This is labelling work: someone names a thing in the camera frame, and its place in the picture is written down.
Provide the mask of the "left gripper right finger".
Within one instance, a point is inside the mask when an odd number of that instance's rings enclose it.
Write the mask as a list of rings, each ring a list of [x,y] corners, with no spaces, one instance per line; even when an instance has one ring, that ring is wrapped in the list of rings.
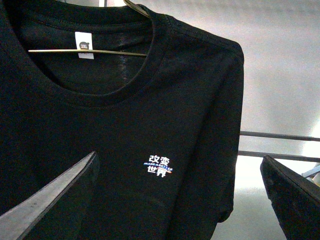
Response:
[[[268,199],[288,240],[320,238],[320,187],[269,155],[260,172]]]

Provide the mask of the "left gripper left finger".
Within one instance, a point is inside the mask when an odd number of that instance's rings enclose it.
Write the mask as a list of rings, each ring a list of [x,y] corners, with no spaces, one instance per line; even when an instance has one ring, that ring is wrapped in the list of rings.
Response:
[[[0,217],[2,240],[75,240],[97,181],[91,152]]]

